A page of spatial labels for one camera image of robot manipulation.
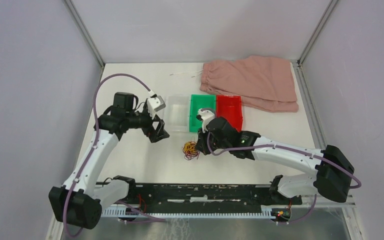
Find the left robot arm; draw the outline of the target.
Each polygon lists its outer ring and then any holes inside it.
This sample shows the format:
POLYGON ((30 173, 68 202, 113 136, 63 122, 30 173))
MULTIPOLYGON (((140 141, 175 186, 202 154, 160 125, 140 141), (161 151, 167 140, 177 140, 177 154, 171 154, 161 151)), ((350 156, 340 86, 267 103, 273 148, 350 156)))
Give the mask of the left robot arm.
POLYGON ((62 186, 54 186, 49 191, 48 198, 59 222, 91 230, 110 205, 119 200, 129 204, 138 199, 136 181, 131 177, 117 175, 103 187, 96 188, 108 157, 128 130, 142 130, 151 143, 170 136, 164 129, 164 120, 157 114, 166 106, 163 98, 151 92, 141 111, 134 108, 138 102, 132 93, 117 92, 113 104, 95 117, 85 155, 62 186))

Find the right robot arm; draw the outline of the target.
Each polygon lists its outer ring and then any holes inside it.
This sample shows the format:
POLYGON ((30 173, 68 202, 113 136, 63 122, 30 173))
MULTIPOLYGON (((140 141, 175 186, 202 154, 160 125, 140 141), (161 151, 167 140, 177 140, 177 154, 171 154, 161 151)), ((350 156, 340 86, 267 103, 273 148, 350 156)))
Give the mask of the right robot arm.
POLYGON ((223 117, 211 119, 197 134, 195 148, 204 155, 229 153, 239 159, 267 161, 300 171, 298 175, 281 174, 273 179, 268 196, 275 204, 315 194, 344 203, 351 189, 361 187, 361 181, 354 176, 354 166, 333 145, 325 149, 287 145, 257 132, 238 131, 223 117))

